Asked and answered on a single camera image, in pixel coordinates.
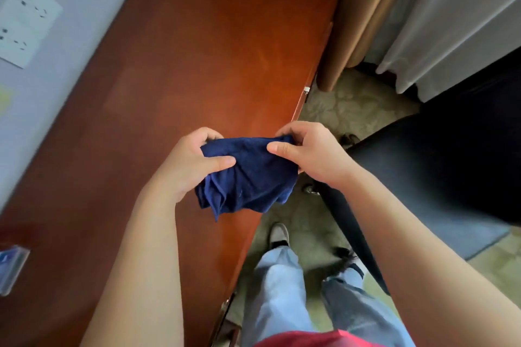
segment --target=yellow sticky note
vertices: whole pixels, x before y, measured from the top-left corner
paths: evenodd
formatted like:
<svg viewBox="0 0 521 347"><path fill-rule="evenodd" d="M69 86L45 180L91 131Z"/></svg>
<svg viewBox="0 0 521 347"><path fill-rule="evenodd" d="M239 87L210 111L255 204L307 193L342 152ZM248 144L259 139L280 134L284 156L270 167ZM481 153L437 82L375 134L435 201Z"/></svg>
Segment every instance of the yellow sticky note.
<svg viewBox="0 0 521 347"><path fill-rule="evenodd" d="M4 113L4 110L11 103L11 92L7 89L0 87L0 116Z"/></svg>

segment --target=white outlet plate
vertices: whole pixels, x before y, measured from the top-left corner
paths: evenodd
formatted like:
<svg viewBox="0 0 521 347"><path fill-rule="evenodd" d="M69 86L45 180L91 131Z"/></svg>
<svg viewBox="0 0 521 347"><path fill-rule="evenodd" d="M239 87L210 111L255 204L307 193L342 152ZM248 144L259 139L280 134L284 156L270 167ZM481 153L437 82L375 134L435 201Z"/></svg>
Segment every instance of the white outlet plate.
<svg viewBox="0 0 521 347"><path fill-rule="evenodd" d="M0 57L25 68L61 12L55 0L6 0L0 9Z"/></svg>
<svg viewBox="0 0 521 347"><path fill-rule="evenodd" d="M0 58L25 68L36 54L40 42L20 22L0 19Z"/></svg>

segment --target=navy blue cloth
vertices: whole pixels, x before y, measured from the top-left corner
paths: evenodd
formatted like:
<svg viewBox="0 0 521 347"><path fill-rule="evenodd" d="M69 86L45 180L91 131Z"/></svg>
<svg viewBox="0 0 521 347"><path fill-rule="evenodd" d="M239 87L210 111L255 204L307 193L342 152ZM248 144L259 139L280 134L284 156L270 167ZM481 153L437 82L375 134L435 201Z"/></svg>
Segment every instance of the navy blue cloth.
<svg viewBox="0 0 521 347"><path fill-rule="evenodd" d="M272 141L294 144L291 136L241 137L212 140L201 147L204 156L231 155L237 163L211 173L195 187L201 208L211 207L215 220L222 213L249 208L264 213L275 202L285 203L296 184L298 166L266 150Z"/></svg>

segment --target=white sheer curtain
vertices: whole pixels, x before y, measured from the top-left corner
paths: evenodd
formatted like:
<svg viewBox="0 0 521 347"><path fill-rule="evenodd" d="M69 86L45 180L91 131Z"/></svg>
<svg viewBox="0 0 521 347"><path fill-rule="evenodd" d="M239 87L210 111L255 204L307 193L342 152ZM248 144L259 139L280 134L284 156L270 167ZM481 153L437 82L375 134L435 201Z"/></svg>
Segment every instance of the white sheer curtain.
<svg viewBox="0 0 521 347"><path fill-rule="evenodd" d="M416 83L427 101L521 46L521 0L412 3L377 69L396 74L398 93Z"/></svg>

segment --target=wooden desk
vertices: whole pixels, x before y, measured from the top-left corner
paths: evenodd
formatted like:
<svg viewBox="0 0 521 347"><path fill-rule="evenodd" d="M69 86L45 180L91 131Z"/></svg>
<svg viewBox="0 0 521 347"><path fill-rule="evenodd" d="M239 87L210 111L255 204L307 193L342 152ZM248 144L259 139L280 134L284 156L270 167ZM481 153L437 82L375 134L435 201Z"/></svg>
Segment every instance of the wooden desk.
<svg viewBox="0 0 521 347"><path fill-rule="evenodd" d="M31 249L0 298L0 345L76 345L134 200L185 133L291 120L336 0L127 0L16 188L0 243ZM260 214L177 208L186 345L209 344Z"/></svg>

